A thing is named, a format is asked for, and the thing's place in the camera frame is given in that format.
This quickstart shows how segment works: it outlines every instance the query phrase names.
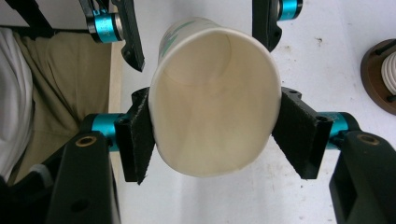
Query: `brown object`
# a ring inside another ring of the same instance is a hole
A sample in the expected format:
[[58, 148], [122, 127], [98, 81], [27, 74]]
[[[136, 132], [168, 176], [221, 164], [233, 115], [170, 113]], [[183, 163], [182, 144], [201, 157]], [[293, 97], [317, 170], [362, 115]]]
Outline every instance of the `brown object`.
[[385, 40], [369, 49], [361, 60], [361, 81], [370, 98], [382, 109], [396, 115], [396, 102], [389, 102], [387, 97], [393, 95], [385, 86], [381, 75], [382, 62], [393, 52], [396, 46], [377, 55], [375, 51], [386, 46], [394, 39]]

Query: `beige fabric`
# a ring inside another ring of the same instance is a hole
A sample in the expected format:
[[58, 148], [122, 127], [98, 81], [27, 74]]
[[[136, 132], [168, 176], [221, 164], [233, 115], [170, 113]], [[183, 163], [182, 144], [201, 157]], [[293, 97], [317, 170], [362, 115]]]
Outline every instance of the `beige fabric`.
[[73, 137], [85, 116], [107, 112], [111, 46], [72, 33], [15, 38], [32, 69], [35, 102], [33, 134], [18, 181]]

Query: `paper cup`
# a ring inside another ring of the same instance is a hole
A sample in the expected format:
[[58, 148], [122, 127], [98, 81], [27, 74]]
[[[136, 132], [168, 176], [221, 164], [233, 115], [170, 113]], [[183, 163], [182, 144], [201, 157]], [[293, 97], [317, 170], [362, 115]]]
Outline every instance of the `paper cup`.
[[280, 99], [276, 64], [256, 39], [203, 18], [177, 22], [148, 96], [159, 153], [186, 175], [242, 169], [265, 147]]

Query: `white table surface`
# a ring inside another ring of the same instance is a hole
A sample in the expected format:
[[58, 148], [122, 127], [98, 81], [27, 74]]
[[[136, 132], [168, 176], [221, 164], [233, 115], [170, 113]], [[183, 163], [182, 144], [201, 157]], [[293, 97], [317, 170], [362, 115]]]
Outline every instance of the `white table surface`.
[[[317, 111], [346, 111], [361, 128], [396, 146], [396, 117], [367, 95], [360, 75], [367, 49], [396, 38], [396, 2], [304, 0], [297, 20], [279, 22], [280, 43], [272, 52], [282, 86], [303, 94]], [[244, 0], [135, 0], [146, 56], [138, 73], [124, 63], [121, 110], [131, 93], [149, 86], [166, 29], [189, 16], [206, 17], [251, 33], [251, 2]], [[182, 175], [169, 168], [156, 148], [141, 186], [119, 173], [123, 223], [336, 223], [329, 192], [339, 152], [327, 150], [317, 180], [301, 180], [273, 139], [242, 171], [211, 178]]]

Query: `black plastic mount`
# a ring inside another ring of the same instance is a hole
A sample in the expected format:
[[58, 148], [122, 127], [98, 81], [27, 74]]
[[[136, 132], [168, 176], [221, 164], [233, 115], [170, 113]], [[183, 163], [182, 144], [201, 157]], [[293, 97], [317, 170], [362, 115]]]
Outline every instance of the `black plastic mount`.
[[281, 107], [272, 135], [300, 177], [316, 179], [332, 120], [320, 116], [301, 97], [299, 92], [282, 87]]
[[337, 223], [396, 223], [396, 151], [374, 134], [347, 133], [330, 192]]
[[141, 72], [145, 66], [145, 57], [134, 14], [134, 0], [112, 0], [111, 2], [118, 9], [126, 42], [121, 50], [122, 57], [132, 68]]
[[120, 223], [108, 145], [99, 132], [64, 146], [46, 223]]
[[276, 24], [278, 4], [278, 0], [252, 0], [252, 35], [270, 52], [282, 36], [282, 29]]

